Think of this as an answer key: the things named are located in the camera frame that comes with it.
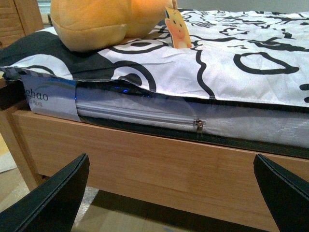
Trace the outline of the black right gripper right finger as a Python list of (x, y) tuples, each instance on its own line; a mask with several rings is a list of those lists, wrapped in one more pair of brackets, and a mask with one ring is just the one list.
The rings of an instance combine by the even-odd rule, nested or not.
[(264, 201), (281, 232), (309, 230), (309, 183), (262, 154), (253, 161)]

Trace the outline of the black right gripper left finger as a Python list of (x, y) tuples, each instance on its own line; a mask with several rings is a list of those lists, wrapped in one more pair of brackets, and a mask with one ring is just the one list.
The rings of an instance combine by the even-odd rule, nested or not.
[(83, 153), (0, 214), (2, 232), (69, 232), (84, 197), (89, 157)]

